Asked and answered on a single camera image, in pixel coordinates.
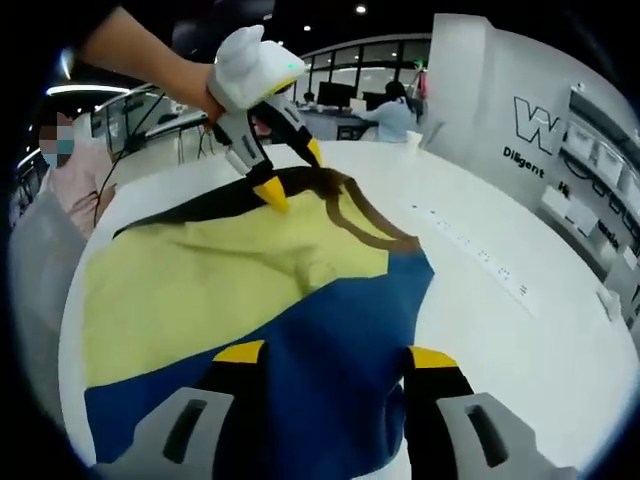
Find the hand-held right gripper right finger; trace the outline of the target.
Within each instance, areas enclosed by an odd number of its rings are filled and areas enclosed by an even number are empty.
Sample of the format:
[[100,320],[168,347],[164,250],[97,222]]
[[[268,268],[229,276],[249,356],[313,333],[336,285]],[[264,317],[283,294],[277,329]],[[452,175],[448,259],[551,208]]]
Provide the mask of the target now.
[[476,393],[450,356],[418,346],[404,365],[413,479],[576,479],[537,448],[534,430],[488,393]]

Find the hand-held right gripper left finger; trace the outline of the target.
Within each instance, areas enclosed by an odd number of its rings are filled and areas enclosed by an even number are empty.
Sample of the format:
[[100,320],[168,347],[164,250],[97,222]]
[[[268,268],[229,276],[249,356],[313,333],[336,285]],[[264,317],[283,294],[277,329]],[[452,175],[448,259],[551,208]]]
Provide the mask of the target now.
[[231,345],[211,362],[205,378],[183,387],[136,425],[131,445],[116,460],[94,465],[96,479],[217,479],[218,451],[229,428],[251,432],[265,393],[267,343]]

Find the person's left hand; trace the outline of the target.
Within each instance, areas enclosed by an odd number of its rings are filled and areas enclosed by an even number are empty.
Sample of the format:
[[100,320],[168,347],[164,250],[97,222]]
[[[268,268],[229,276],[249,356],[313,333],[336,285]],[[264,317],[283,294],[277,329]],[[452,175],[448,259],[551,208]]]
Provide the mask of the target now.
[[216,124],[219,118],[225,113],[225,109],[208,89],[209,75],[212,71],[212,64],[193,64],[191,73],[191,96],[193,104],[207,114],[209,122]]

